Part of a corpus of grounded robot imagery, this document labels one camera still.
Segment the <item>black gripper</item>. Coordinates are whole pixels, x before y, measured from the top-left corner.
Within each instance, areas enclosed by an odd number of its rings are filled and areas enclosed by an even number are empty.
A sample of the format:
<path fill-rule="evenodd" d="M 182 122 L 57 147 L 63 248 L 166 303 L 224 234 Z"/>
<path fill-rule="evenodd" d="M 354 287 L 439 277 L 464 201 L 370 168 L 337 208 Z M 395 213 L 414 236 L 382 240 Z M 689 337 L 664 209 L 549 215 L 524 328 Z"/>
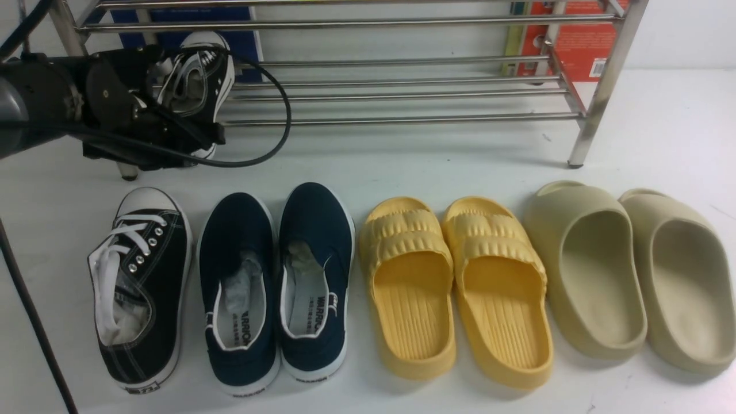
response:
<path fill-rule="evenodd" d="M 155 112 L 163 84 L 156 65 L 179 49 L 145 45 L 75 58 L 75 81 L 85 100 L 85 125 L 116 136 L 87 144 L 86 157 L 110 158 L 148 171 L 189 168 L 210 160 L 182 152 L 183 134 Z"/>

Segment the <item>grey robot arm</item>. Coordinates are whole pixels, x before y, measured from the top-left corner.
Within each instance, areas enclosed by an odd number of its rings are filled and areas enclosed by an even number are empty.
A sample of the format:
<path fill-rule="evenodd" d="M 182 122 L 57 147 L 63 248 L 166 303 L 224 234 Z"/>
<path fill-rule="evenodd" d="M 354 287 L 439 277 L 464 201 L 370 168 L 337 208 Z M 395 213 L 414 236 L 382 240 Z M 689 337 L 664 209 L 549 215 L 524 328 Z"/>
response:
<path fill-rule="evenodd" d="M 86 158 L 192 167 L 225 144 L 217 115 L 233 84 L 221 44 L 13 58 L 2 64 L 2 157 L 71 136 Z"/>

